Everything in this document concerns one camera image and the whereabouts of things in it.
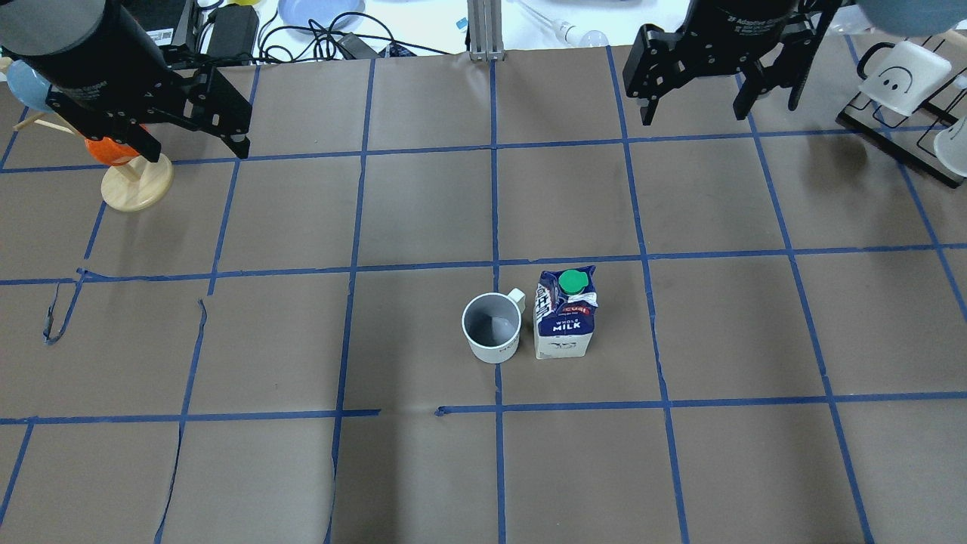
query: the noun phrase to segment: orange object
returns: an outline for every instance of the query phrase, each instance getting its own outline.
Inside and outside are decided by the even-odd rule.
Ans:
[[[134,151],[134,148],[122,145],[109,137],[100,141],[85,138],[84,144],[87,145],[87,152],[91,154],[91,157],[108,166],[126,165],[140,156],[137,151]]]

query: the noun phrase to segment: black mug handle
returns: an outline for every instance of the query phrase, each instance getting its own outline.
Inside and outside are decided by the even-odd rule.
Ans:
[[[893,47],[895,45],[896,44],[892,44],[890,42],[880,42],[879,44],[875,44],[873,47],[871,47],[866,53],[864,53],[863,58],[860,59],[860,64],[856,65],[857,76],[859,76],[861,79],[866,79],[869,77],[866,74],[866,63],[869,62],[869,58],[873,56],[873,53],[885,47]]]

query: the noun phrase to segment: wooden base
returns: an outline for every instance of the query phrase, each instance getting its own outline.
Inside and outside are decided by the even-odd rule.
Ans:
[[[112,166],[101,182],[101,196],[107,205],[120,212],[143,210],[161,198],[171,187],[175,169],[161,155],[156,163],[137,157],[123,166]]]

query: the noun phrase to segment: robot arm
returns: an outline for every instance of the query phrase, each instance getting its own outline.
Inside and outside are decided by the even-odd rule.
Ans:
[[[629,97],[650,125],[659,99],[703,76],[742,73],[745,83],[732,108],[745,119],[759,96],[792,88],[789,109],[799,104],[809,67],[841,0],[691,0],[675,33],[646,24],[638,31],[623,76]],[[811,16],[819,14],[813,25]],[[776,45],[772,66],[759,60]]]
[[[47,104],[90,139],[156,162],[161,144],[141,125],[165,122],[249,155],[249,101],[214,66],[168,69],[120,0],[0,0],[0,44],[53,84]]]

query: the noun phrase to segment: mug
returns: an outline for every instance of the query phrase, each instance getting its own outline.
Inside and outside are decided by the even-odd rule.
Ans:
[[[945,131],[933,139],[933,151],[937,159],[951,172],[967,176],[967,131],[964,124],[967,117],[961,117]]]
[[[520,342],[524,293],[486,292],[463,309],[463,335],[474,355],[484,363],[498,364],[511,358]]]
[[[893,50],[875,70],[867,74],[869,59],[887,47]],[[951,61],[925,47],[910,42],[883,42],[874,45],[863,55],[856,72],[864,80],[860,83],[860,92],[882,106],[909,117],[940,88],[952,68]]]

